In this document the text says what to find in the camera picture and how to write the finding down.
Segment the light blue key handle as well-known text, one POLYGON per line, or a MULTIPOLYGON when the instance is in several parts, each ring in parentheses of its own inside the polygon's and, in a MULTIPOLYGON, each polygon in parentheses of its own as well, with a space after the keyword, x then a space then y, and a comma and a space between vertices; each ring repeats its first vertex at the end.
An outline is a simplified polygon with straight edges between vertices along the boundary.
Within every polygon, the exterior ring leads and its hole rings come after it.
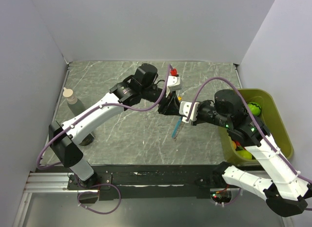
POLYGON ((177 131, 178 131, 179 127, 180 127, 181 122, 182 122, 182 117, 179 118, 179 120, 177 121, 177 123, 175 125, 175 128, 174 128, 174 130, 172 132, 172 138, 173 139, 176 137, 176 134, 177 134, 177 131))

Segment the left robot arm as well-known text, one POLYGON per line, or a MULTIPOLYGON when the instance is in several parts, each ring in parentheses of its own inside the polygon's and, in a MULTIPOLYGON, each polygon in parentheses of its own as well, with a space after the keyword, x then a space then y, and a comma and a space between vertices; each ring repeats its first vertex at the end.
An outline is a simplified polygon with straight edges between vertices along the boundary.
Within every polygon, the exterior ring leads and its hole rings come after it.
POLYGON ((54 121, 49 125, 51 149, 60 163, 78 176, 84 188, 95 186, 97 174, 84 159, 78 145, 97 127, 127 109, 135 110, 133 106, 141 100, 152 102, 148 110, 157 106, 160 114, 179 115, 176 91, 182 88, 181 77, 171 66, 168 67, 163 88, 155 83, 157 77, 157 68, 144 63, 136 69, 135 74, 115 84, 92 107, 66 122, 59 124, 54 121))

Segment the metal keyring with small rings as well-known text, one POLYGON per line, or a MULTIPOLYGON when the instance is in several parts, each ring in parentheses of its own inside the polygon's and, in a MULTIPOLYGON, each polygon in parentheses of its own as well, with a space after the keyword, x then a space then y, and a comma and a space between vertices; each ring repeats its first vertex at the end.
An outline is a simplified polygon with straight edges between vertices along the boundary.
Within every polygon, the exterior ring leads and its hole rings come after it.
POLYGON ((177 131, 176 137, 173 139, 174 141, 177 139, 177 136, 178 136, 178 134, 179 134, 180 128, 182 127, 182 123, 183 123, 183 121, 182 121, 181 124, 180 124, 180 127, 179 127, 179 129, 178 129, 178 131, 177 131))

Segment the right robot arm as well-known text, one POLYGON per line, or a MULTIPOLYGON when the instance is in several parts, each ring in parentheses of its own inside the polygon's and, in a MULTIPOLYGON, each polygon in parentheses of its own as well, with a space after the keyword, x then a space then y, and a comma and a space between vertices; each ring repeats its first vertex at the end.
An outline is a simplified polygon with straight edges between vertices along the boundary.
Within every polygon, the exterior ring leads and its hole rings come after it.
POLYGON ((282 217, 307 210, 312 183, 293 168, 289 136, 271 96, 260 89, 223 89, 213 100, 182 101, 183 122, 221 130, 226 160, 214 170, 218 187, 239 187, 263 199, 282 217))

